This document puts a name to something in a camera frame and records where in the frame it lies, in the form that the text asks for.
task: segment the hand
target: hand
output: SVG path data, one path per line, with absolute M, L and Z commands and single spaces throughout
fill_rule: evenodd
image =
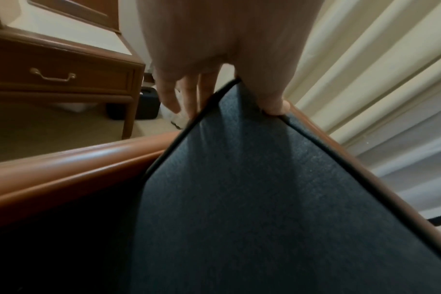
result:
M 161 102 L 193 118 L 214 92 L 224 63 L 235 66 L 258 106 L 288 112 L 283 92 L 322 4 L 320 0 L 138 0 Z

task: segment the white sheer curtain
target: white sheer curtain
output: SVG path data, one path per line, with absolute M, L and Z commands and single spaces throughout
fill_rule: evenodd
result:
M 441 216 L 441 0 L 327 0 L 285 96 Z

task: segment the beige carpet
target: beige carpet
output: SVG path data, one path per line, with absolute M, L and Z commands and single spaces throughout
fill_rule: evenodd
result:
M 54 106 L 0 103 L 0 162 L 118 141 L 123 125 L 107 118 L 104 105 L 73 113 Z M 174 130 L 162 118 L 136 121 L 132 137 Z

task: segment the cream curtain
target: cream curtain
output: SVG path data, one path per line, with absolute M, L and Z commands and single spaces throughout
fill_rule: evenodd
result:
M 285 96 L 423 216 L 441 215 L 441 0 L 327 0 Z

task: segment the desk drawer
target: desk drawer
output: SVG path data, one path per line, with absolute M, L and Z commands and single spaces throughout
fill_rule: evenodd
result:
M 51 54 L 0 46 L 0 90 L 129 94 L 134 71 L 73 52 Z

